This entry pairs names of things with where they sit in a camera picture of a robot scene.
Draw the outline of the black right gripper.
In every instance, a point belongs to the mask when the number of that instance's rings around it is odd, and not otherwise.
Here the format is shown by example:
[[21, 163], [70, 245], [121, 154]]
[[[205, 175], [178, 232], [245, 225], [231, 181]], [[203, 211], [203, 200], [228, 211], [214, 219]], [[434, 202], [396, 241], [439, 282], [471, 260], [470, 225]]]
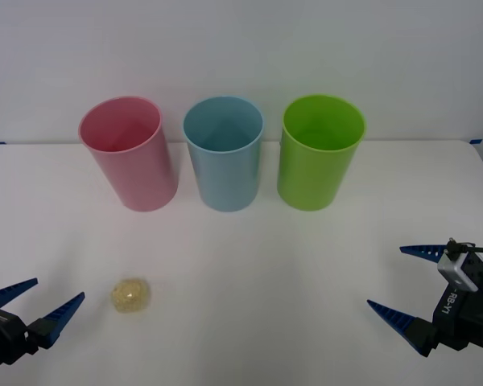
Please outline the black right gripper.
[[[445, 244], [399, 248], [401, 253], [431, 262], [439, 262], [445, 249]], [[456, 351], [466, 348], [470, 343], [483, 348], [482, 289], [466, 292], [448, 285], [433, 312], [432, 323], [369, 299], [366, 302], [421, 356], [428, 357], [439, 343]]]

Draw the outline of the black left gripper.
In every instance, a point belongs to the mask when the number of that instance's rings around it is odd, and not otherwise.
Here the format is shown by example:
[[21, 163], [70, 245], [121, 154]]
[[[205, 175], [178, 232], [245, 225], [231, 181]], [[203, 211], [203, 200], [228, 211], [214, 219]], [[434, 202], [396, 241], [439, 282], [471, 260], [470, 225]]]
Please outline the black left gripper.
[[[38, 284], [37, 278], [0, 289], [0, 309]], [[26, 325], [12, 313], [0, 310], [0, 365], [15, 363], [25, 354], [34, 355], [39, 347], [51, 348], [82, 302], [81, 292], [51, 313]]]

